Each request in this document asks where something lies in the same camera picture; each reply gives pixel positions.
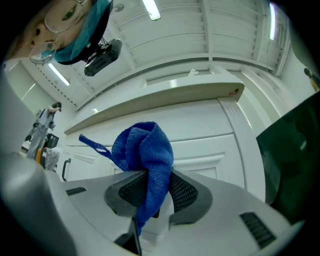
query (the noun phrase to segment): white cabinet door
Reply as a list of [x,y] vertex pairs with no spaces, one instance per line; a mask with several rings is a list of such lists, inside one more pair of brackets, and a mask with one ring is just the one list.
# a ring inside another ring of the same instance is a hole
[[244,172],[233,134],[171,143],[173,167],[245,188]]
[[113,175],[117,166],[88,146],[66,147],[72,155],[67,181],[78,181]]

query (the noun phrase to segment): white shelf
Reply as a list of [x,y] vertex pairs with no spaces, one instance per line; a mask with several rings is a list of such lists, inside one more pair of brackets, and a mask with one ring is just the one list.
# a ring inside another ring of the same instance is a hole
[[72,124],[64,133],[69,135],[107,120],[174,104],[224,97],[238,101],[244,87],[243,82],[230,73],[194,75],[159,82],[120,96],[116,103],[113,101],[107,108]]

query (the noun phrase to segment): door panel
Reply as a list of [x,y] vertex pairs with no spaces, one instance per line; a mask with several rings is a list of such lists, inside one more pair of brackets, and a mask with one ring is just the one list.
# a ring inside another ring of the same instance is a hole
[[171,143],[173,167],[245,188],[244,172],[233,134]]

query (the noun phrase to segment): blue microfiber cloth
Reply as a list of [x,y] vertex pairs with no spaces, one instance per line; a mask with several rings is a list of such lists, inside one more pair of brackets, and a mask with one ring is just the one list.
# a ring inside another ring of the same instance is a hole
[[57,62],[72,61],[89,44],[90,38],[95,32],[101,17],[112,0],[97,0],[91,7],[82,26],[79,36],[68,46],[57,50],[54,59]]
[[136,216],[140,235],[141,228],[160,209],[169,191],[174,154],[167,136],[155,122],[138,122],[120,133],[112,153],[82,134],[79,141],[111,159],[125,172],[148,170],[146,197]]

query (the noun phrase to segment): black camera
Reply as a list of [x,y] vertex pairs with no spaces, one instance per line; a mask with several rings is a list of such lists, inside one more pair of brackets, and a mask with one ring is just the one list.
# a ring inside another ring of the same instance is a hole
[[93,77],[100,70],[115,62],[121,52],[122,42],[120,39],[113,39],[109,43],[99,44],[96,51],[88,58],[84,68],[84,74]]

